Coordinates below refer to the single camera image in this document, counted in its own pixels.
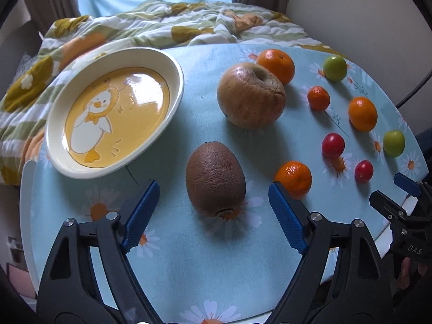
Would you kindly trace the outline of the right hand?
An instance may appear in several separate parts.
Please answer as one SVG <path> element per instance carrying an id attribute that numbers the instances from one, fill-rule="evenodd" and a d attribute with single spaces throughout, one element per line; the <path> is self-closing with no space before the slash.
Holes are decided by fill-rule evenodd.
<path id="1" fill-rule="evenodd" d="M 396 281 L 396 286 L 398 289 L 405 290 L 410 284 L 410 267 L 411 258 L 404 258 L 400 265 L 400 274 Z M 421 277 L 425 276 L 429 269 L 429 265 L 420 262 L 417 265 L 417 272 Z"/>

